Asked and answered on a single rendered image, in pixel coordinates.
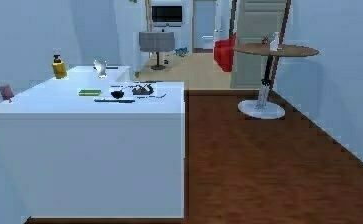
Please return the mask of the black knife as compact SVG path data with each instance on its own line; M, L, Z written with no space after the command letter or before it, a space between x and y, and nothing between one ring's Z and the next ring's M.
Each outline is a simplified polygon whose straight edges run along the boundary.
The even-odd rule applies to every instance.
M134 102L136 102L136 100L131 100L131 99L94 99L94 102L134 103Z

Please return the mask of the white toilet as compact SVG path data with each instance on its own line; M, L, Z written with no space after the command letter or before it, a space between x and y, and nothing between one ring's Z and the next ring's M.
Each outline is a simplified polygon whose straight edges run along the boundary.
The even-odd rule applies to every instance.
M212 50L214 48L214 37L213 36L204 35L202 37L202 42L203 42L203 49Z

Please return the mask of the silver sink faucet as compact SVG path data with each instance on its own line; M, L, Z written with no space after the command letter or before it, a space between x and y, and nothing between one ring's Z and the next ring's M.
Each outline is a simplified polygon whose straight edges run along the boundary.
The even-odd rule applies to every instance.
M96 69L99 78L105 78L107 76L107 62L105 60L95 60L94 68Z

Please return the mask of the green sponge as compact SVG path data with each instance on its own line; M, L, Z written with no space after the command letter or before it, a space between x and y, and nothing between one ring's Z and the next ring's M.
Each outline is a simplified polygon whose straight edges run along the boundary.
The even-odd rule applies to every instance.
M79 96L99 96L102 93L101 90L84 89L79 91Z

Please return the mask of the black television set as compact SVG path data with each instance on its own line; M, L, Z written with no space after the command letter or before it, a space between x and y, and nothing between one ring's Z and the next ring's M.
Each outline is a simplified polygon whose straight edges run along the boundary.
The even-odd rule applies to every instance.
M181 6L153 6L152 20L154 22L181 22L183 10Z

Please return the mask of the white kitchen counter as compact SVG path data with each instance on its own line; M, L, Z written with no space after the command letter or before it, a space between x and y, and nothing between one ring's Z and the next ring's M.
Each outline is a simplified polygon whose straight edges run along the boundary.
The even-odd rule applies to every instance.
M126 66L104 79L78 66L0 103L0 224L183 217L184 85L154 81L149 96L134 85ZM94 102L118 90L136 102Z

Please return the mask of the grey-green room door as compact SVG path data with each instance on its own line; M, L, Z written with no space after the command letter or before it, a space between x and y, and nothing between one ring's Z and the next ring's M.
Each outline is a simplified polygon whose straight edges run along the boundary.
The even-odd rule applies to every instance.
M236 44L261 43L281 30L286 0L239 0L236 12ZM264 76L267 57L234 53L231 87L258 89Z

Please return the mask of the white spray bottle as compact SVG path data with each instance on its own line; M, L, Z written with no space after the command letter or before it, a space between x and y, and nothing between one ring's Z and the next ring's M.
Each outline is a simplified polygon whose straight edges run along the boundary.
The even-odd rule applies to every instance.
M271 51L277 51L279 49L279 40L280 40L280 33L274 32L273 33L273 40L269 44L269 49Z

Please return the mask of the yellow soap bottle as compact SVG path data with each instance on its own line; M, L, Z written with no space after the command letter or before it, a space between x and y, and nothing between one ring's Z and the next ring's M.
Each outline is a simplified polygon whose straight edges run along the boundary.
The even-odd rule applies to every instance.
M62 79L67 76L65 63L61 60L61 57L58 54L53 56L52 68L57 79Z

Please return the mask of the pink cloth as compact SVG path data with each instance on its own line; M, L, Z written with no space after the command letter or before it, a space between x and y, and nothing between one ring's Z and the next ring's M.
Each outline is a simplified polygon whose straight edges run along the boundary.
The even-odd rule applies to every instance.
M11 100L14 97L14 93L9 84L0 86L0 93L4 100Z

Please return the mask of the round brown pedestal table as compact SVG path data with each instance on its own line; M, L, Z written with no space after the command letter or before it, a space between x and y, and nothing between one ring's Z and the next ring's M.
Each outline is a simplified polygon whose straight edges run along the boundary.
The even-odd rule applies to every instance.
M264 77L261 80L261 87L258 91L258 98L256 100L244 100L238 104L238 110L245 115L263 120L279 119L285 116L285 110L281 106L268 101L272 83L269 75L274 58L310 57L319 54L319 51L314 48L285 44L274 46L273 44L246 43L235 45L233 49L245 54L268 57Z

